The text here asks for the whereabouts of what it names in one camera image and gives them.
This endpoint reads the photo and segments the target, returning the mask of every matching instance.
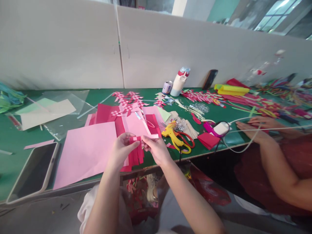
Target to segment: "hand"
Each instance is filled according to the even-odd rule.
[[[129,145],[129,137],[134,137],[132,133],[123,133],[115,140],[111,151],[111,156],[108,159],[107,168],[121,170],[124,166],[124,161],[132,150],[140,145],[140,141],[136,141]]]
[[[263,116],[257,116],[253,117],[248,121],[249,124],[252,126],[259,126],[261,124],[261,127],[263,128],[283,128],[286,127],[285,125],[282,125],[281,123],[277,122],[276,120],[268,117]]]
[[[169,162],[173,162],[167,146],[162,138],[151,140],[146,136],[142,136],[142,140],[144,142],[144,150],[150,151],[153,155],[155,163],[160,167],[168,164]]]
[[[257,129],[255,127],[252,127],[248,124],[245,124],[245,123],[241,123],[241,122],[236,122],[237,124],[237,127],[240,129],[240,130],[243,130],[243,132],[250,138],[252,139],[253,136],[256,134],[257,131],[244,131],[244,130],[251,130],[251,129]],[[271,140],[274,140],[272,137],[270,137],[268,134],[266,134],[265,132],[259,130],[256,137],[254,138],[254,142],[255,143],[258,143],[258,144],[262,144],[266,141],[271,141]]]

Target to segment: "can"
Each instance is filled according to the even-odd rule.
[[[163,85],[162,93],[169,94],[172,88],[172,84],[173,84],[172,81],[166,81]]]

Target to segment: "white cable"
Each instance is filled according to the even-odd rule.
[[[312,124],[304,125],[304,126],[285,127],[285,128],[264,128],[261,130],[278,130],[278,129],[291,129],[291,128],[303,128],[303,127],[312,127]],[[245,132],[245,131],[257,131],[257,130],[258,129],[247,129],[247,130],[238,130],[238,131],[231,131],[231,132]]]
[[[254,129],[254,130],[257,130],[256,134],[251,138],[251,140],[250,140],[250,142],[248,143],[248,145],[247,145],[242,151],[240,151],[240,152],[237,152],[237,151],[232,150],[232,149],[225,143],[225,136],[223,137],[223,143],[225,144],[225,146],[226,146],[228,149],[232,150],[233,152],[235,152],[235,153],[242,153],[242,152],[246,151],[246,150],[248,149],[248,147],[251,145],[251,143],[253,142],[253,140],[254,140],[255,137],[257,136],[257,134],[258,134],[258,132],[259,132],[259,130],[260,130],[260,127],[261,127],[261,124],[259,125],[258,129]]]
[[[213,121],[213,120],[202,120],[202,122],[208,122],[208,121],[215,123],[215,121]]]
[[[229,122],[229,125],[231,125],[232,123],[234,123],[234,122],[236,122],[236,121],[242,120],[242,119],[251,119],[251,118],[254,118],[254,117],[255,117],[255,116],[236,119],[236,120],[233,120],[232,122]]]
[[[292,129],[292,128],[303,128],[303,127],[312,127],[312,124],[310,125],[305,125],[305,126],[296,126],[296,127],[285,127],[285,128],[267,128],[267,129],[260,129],[260,126],[261,124],[259,125],[259,127],[257,129],[247,129],[247,130],[237,130],[237,131],[231,131],[231,132],[228,132],[224,137],[223,137],[223,143],[224,145],[230,149],[231,151],[235,152],[235,153],[242,153],[244,151],[246,151],[248,149],[248,147],[251,145],[252,141],[254,140],[254,138],[256,137],[256,135],[258,134],[259,131],[262,131],[262,130],[278,130],[278,129]],[[256,134],[252,137],[252,139],[250,140],[250,142],[248,143],[248,145],[246,146],[245,149],[243,149],[242,151],[240,152],[237,152],[237,151],[234,151],[232,150],[225,142],[225,137],[229,134],[229,133],[233,133],[233,132],[245,132],[245,131],[257,131]]]

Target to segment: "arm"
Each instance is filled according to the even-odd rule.
[[[136,141],[129,145],[127,137],[132,133],[123,133],[115,141],[107,167],[101,178],[97,197],[84,229],[84,234],[117,233],[119,210],[120,169],[128,154],[139,146]]]
[[[199,192],[188,182],[170,157],[162,139],[152,141],[146,137],[145,150],[150,150],[155,162],[161,167],[172,192],[195,233],[224,233],[223,224]]]
[[[237,122],[241,130],[255,129]],[[252,138],[256,131],[244,132]],[[262,166],[276,195],[283,201],[312,211],[312,179],[300,180],[288,164],[278,143],[268,134],[258,132],[254,142],[260,145]]]
[[[284,128],[286,127],[285,125],[277,122],[276,120],[272,118],[267,118],[267,117],[262,117],[262,116],[257,116],[253,117],[248,121],[249,124],[252,126],[258,127],[260,124],[263,128]],[[281,129],[281,130],[276,130],[278,131],[282,137],[287,138],[287,139],[296,139],[298,137],[302,137],[305,134],[295,130],[295,129]]]

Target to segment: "smartphone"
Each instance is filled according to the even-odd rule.
[[[34,148],[19,177],[17,178],[7,204],[14,204],[43,192],[49,183],[53,164],[57,156],[59,143]]]

